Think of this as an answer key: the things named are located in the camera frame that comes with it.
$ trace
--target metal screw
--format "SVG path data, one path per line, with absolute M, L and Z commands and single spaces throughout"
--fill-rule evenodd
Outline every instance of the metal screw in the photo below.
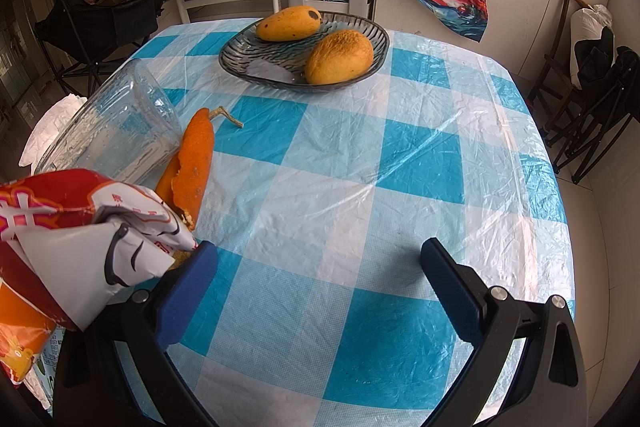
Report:
M 554 295 L 551 297 L 551 304 L 556 308 L 564 308 L 566 306 L 566 301 L 559 295 Z
M 143 302 L 146 302 L 148 298 L 149 298 L 149 292 L 146 290 L 138 290 L 134 292 L 133 295 L 131 296 L 131 300 L 137 304 L 142 304 Z
M 507 300 L 507 290 L 505 290 L 502 286 L 494 286 L 491 288 L 491 296 L 497 301 L 506 301 Z

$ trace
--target tablecloth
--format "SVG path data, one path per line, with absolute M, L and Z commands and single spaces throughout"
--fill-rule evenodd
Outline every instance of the tablecloth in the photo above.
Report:
M 421 425 L 472 350 L 420 269 L 425 240 L 437 237 L 489 286 L 534 301 L 558 293 L 573 309 L 545 147 L 490 58 L 390 31 L 372 77 L 295 93 L 220 68 L 220 49 L 250 22 L 172 26 L 135 54 L 183 126 L 219 105 L 244 122 L 214 122 L 195 235 L 218 246 L 220 267 L 168 352 L 221 427 Z M 497 410 L 521 348 L 484 415 Z

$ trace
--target fruit plate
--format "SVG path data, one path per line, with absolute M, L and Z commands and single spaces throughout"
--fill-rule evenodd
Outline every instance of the fruit plate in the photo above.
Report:
M 357 15 L 323 11 L 320 13 L 322 23 L 318 31 L 301 41 L 263 41 L 255 33 L 260 21 L 252 23 L 224 45 L 218 55 L 220 66 L 227 73 L 248 82 L 306 92 L 327 92 L 350 86 L 371 76 L 382 67 L 389 49 L 389 35 L 382 26 Z M 345 29 L 357 30 L 371 42 L 373 63 L 369 70 L 344 82 L 307 84 L 305 64 L 314 46 L 328 34 Z

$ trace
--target mango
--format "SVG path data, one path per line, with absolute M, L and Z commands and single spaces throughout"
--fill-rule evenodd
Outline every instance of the mango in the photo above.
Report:
M 256 34 L 269 42 L 299 41 L 318 31 L 322 16 L 311 6 L 290 6 L 262 19 Z
M 339 30 L 322 39 L 306 62 L 309 84 L 336 84 L 366 73 L 373 63 L 373 46 L 356 30 Z

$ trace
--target transparent glass cup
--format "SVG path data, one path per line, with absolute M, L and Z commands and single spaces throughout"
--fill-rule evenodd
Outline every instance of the transparent glass cup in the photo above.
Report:
M 90 169 L 138 183 L 180 147 L 174 106 L 139 59 L 105 81 L 43 155 L 35 174 Z

